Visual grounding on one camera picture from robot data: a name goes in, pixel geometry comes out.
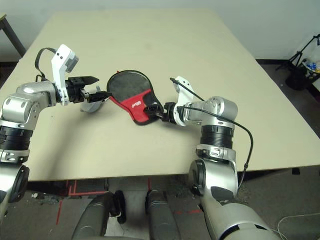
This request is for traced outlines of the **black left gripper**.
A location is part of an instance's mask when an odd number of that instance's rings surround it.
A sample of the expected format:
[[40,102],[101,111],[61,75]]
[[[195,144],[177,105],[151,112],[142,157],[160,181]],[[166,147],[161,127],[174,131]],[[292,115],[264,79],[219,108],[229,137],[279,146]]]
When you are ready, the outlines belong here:
[[71,103],[81,103],[86,100],[88,103],[100,102],[112,96],[111,92],[97,91],[89,93],[85,86],[98,82],[99,79],[93,76],[69,77],[66,80],[66,90]]

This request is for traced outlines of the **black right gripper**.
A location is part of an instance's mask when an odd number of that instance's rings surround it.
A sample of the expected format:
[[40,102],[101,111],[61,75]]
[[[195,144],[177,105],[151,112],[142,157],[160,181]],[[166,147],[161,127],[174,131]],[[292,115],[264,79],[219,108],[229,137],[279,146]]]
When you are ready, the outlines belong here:
[[150,119],[153,121],[161,120],[163,122],[171,123],[171,124],[177,124],[175,121],[174,116],[174,108],[176,106],[175,102],[166,102],[164,106],[158,104],[152,104],[145,107],[146,113],[151,113],[149,115]]

